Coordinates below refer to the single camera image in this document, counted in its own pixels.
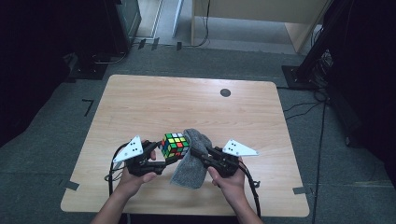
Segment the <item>hand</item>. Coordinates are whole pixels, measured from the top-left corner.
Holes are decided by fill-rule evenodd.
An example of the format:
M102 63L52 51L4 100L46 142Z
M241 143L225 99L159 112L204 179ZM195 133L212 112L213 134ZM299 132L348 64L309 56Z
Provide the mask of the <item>hand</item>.
M233 176L222 178L214 167L207 168L207 171L213 178L213 185L219 186L225 199L229 204L236 203L240 199L245 199L245 174L238 169Z
M152 160L154 161L156 160L155 150L151 151L150 157ZM128 169L125 167L122 170L122 177L115 191L123 195L123 197L129 199L132 196L136 195L142 184L148 183L156 176L157 175L154 172L139 177L135 175L131 175L129 174Z

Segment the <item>wooden table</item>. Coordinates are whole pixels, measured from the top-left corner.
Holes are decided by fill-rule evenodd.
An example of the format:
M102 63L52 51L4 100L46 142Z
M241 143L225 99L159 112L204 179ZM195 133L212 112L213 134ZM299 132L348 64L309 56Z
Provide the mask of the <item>wooden table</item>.
M229 97L220 94L231 91ZM245 157L257 189L263 216L305 217L309 213L281 104L272 82L183 77L112 76L97 108L61 207L68 212L98 212L108 198L104 180L115 150L137 134L159 141L165 133L194 128L213 146L232 138L260 152ZM160 150L158 158L163 160ZM200 189L169 184L177 164L142 186L126 205L133 214L233 216L220 190L207 174ZM246 183L246 194L254 201Z

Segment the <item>cable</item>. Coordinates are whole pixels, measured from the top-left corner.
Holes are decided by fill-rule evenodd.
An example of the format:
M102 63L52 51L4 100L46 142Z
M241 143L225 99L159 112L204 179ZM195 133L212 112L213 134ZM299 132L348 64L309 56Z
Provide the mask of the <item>cable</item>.
M350 4L350 8L349 8L349 12L347 14L347 21L346 21L346 34L344 36L344 44L343 46L346 44L347 42L347 30L348 30L348 26L349 26L349 21L350 21L350 14L352 12L352 8L353 8L353 4L355 3L355 0L352 0L352 3Z
M248 168L246 167L246 165L244 163L242 163L245 167L242 167L241 165L239 165L239 169L242 170L242 172L245 173L245 175L247 176L247 181L248 184L250 185L250 189L251 192L253 193L253 197L254 197L254 203L256 204L256 211L257 211L257 216L259 218L262 218L262 210L260 209L260 201L259 201L259 194L256 191L256 188L254 186L254 181L253 181L253 177L251 176L250 172L248 171Z
M290 116L290 117L286 118L286 120L292 119L292 118L295 118L295 117L299 117L299 116L302 116L302 115L306 115L309 111L311 111L311 109L313 109L315 106L320 105L320 104L322 104L322 102L316 103L315 105L311 106L311 107L310 107L307 111L305 111L304 113Z
M124 143L122 144L119 148L117 148L116 152L114 153L113 159L111 160L110 163L110 170L108 171L108 175L107 175L107 183L108 183L108 194L111 195L113 193L113 174L114 174L114 170L113 170L113 161L116 158L117 154L119 154L120 150L122 150L124 147L126 147L128 145L128 143Z
M315 223L315 219L316 219L316 215L317 215L318 188L319 188L319 178L320 178L320 158L321 158L321 150L322 150L322 142L323 142L325 114L326 114L326 103L323 104L322 121L321 121L321 129L320 129L320 138L319 138L319 146L318 146L317 180L316 180L316 184L315 184L314 210L312 211L312 223L313 224Z
M209 28L208 28L208 25L207 25L207 21L209 20L209 10L210 10L210 0L207 1L206 19L204 19L204 17L202 17L202 20L203 20L203 22L204 22L204 27L205 27L205 29L206 29L205 37L204 37L204 39L202 40L201 44L195 45L195 46L191 46L191 47L193 47L193 48L199 48L199 47L201 47L201 46L206 42L206 40L209 38Z
M125 55L126 55L126 52L124 52L124 54L122 55L122 57L121 57L120 59L116 60L115 62L108 62L108 63L97 62L97 61L94 59L94 57L96 57L96 54L92 55L92 58L93 58L93 62L94 62L94 63L99 63L99 64L113 64L113 63L119 63L120 61L122 61L122 59L125 58Z
M317 104L318 102L314 102L314 103L300 103L300 104L297 104L297 105L293 105L291 108L289 108L289 109L285 109L285 110L283 110L283 112L288 112L288 111L290 111L290 110L292 110L295 106L299 106L299 105L314 105L314 104Z

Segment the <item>gray carpet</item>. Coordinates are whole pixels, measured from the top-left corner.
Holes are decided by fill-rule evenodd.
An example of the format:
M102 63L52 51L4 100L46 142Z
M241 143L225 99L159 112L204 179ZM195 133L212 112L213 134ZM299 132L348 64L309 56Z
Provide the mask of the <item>gray carpet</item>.
M85 136L110 75L204 77L273 81L286 87L281 65L299 65L303 56L221 49L134 47L111 64L103 80L63 83L29 128L0 148L0 223L89 223L94 214L60 208ZM284 109L315 102L312 91L279 89ZM94 100L87 116L89 102ZM285 112L304 113L311 105ZM318 144L323 105L287 120L290 138L307 192L316 190ZM396 191L383 163L364 148L345 146L343 129L330 106L325 108L316 223L395 223ZM312 223L315 197L307 193L308 217L264 217L266 223ZM135 223L234 223L229 217L133 216Z

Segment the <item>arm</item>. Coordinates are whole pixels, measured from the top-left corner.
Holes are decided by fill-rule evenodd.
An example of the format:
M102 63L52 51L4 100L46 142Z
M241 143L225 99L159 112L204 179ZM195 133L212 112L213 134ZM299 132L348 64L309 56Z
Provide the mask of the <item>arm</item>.
M151 158L155 160L155 152L152 151ZM93 219L91 224L99 223L119 223L125 204L128 200L136 195L140 187L144 183L148 183L157 175L155 173L148 173L140 177L130 175L127 168L122 170L122 177L120 183L114 189L114 192L107 199L99 213Z
M222 178L218 171L209 167L207 169L209 174L212 176L212 183L215 186L219 186L221 191L227 200L227 203L231 206L233 211L241 224L262 224L262 220L256 215L253 209L248 204L248 199L245 195L245 174L238 169L233 176L228 178Z

